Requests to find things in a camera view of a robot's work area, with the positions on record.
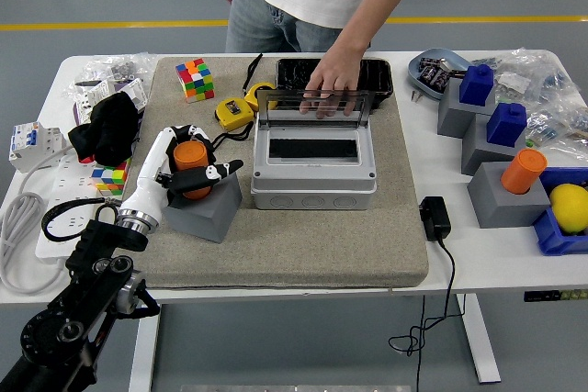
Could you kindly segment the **person's left hand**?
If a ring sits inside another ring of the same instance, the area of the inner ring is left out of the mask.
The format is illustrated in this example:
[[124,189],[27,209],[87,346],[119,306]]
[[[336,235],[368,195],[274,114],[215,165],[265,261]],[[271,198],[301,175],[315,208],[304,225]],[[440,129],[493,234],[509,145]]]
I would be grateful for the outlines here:
[[[356,90],[360,63],[364,50],[353,50],[333,45],[323,56],[315,70],[312,72],[305,89],[311,91],[344,91]],[[300,104],[300,113],[306,114],[315,111],[318,119],[331,117],[338,110],[339,96],[321,95],[318,101],[312,100],[313,95]]]

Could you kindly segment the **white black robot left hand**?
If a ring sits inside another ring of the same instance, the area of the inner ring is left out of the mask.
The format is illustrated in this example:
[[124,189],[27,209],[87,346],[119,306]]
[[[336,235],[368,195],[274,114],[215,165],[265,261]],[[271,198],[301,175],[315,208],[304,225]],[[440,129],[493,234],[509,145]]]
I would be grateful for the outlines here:
[[135,191],[121,205],[116,224],[129,229],[156,230],[168,204],[167,196],[181,195],[211,187],[243,167],[243,161],[212,164],[172,170],[173,149],[181,142],[198,140],[205,144],[205,153],[212,144],[205,132],[196,126],[172,126],[160,131],[139,172]]

